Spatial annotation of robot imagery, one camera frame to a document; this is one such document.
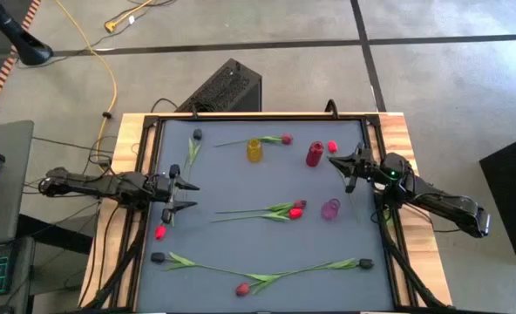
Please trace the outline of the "grey side desk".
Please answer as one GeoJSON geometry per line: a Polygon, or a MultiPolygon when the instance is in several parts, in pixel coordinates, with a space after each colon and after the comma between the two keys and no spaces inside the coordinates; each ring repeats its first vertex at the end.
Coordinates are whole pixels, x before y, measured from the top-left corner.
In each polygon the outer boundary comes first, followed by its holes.
{"type": "Polygon", "coordinates": [[[34,123],[22,120],[0,125],[0,243],[14,239],[22,200],[34,123]]]}

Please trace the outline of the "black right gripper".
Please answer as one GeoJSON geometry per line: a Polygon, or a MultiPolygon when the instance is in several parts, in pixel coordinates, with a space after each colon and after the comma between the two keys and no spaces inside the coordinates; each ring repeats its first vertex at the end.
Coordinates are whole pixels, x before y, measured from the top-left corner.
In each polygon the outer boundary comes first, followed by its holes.
{"type": "Polygon", "coordinates": [[[372,157],[371,150],[363,143],[356,146],[355,151],[347,156],[331,156],[329,161],[345,176],[349,177],[345,192],[352,193],[358,179],[365,179],[369,183],[382,184],[382,175],[378,164],[372,157]]]}

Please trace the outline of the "yellow glass vase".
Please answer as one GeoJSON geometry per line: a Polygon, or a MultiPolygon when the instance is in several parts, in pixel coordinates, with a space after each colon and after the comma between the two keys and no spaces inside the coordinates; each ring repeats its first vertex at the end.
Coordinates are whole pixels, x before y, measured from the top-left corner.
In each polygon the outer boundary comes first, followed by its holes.
{"type": "Polygon", "coordinates": [[[252,138],[247,142],[247,158],[250,162],[260,162],[263,158],[261,140],[252,138]]]}

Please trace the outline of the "purple glass vase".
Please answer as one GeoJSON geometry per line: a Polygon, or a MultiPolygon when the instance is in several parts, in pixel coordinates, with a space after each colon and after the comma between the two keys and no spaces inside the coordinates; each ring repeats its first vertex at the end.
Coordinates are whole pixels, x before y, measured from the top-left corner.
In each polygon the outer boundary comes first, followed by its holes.
{"type": "Polygon", "coordinates": [[[322,218],[326,221],[332,221],[336,219],[338,216],[340,205],[341,203],[337,199],[331,199],[325,202],[321,208],[322,218]]]}

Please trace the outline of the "black stand base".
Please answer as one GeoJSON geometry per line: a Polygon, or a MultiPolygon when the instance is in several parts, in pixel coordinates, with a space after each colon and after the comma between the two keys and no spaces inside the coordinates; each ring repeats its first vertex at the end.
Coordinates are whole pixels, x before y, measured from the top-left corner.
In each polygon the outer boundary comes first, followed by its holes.
{"type": "Polygon", "coordinates": [[[10,40],[25,65],[41,65],[53,57],[52,48],[33,37],[0,4],[0,31],[10,40]]]}

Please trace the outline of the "grey table mat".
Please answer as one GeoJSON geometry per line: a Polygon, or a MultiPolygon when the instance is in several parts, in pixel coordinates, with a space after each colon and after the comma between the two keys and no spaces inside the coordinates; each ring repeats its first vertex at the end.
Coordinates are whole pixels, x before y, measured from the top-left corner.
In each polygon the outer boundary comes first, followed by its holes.
{"type": "Polygon", "coordinates": [[[359,181],[352,193],[360,222],[356,222],[340,175],[327,160],[316,167],[306,164],[314,141],[334,140],[339,154],[350,154],[363,141],[361,124],[342,122],[201,122],[170,120],[161,138],[158,169],[167,172],[182,165],[194,129],[203,132],[200,151],[190,178],[199,188],[183,198],[195,201],[181,210],[163,240],[154,232],[162,207],[154,205],[149,217],[145,252],[169,253],[196,263],[245,274],[273,275],[322,263],[355,258],[371,259],[370,270],[314,270],[284,276],[256,294],[238,297],[236,287],[255,280],[216,270],[183,268],[143,262],[136,306],[142,313],[250,312],[250,311],[388,311],[392,296],[384,250],[370,185],[359,181]],[[291,145],[261,143],[263,158],[250,162],[247,143],[217,144],[289,133],[291,145]],[[326,221],[323,204],[337,199],[338,216],[326,221]],[[303,215],[275,222],[262,218],[229,222],[216,220],[262,215],[259,211],[284,202],[305,200],[303,215]],[[220,214],[220,211],[257,209],[257,212],[220,214]]]}

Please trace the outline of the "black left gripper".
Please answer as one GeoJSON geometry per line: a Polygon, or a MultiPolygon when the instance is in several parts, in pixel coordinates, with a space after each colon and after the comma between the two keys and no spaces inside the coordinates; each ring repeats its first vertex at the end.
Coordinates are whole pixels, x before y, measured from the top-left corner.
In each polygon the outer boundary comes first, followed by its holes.
{"type": "Polygon", "coordinates": [[[167,173],[152,175],[147,183],[152,192],[151,200],[164,203],[161,215],[163,224],[172,224],[175,213],[196,205],[195,201],[175,200],[177,188],[182,190],[199,190],[198,187],[180,177],[180,166],[178,164],[172,164],[167,173]]]}

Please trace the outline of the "black computer tower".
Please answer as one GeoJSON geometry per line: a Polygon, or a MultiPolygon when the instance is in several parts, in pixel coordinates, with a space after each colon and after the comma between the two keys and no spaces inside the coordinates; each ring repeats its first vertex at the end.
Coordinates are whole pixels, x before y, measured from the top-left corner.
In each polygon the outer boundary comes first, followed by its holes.
{"type": "Polygon", "coordinates": [[[262,76],[230,58],[177,109],[177,112],[260,112],[262,76]]]}

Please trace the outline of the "red glass vase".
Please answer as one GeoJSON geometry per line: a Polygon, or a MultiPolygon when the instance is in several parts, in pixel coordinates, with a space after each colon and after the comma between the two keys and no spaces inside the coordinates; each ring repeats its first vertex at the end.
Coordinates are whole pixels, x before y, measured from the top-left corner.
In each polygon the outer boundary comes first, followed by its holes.
{"type": "Polygon", "coordinates": [[[309,167],[316,167],[323,156],[323,150],[324,147],[321,141],[311,143],[306,157],[306,164],[309,167]]]}

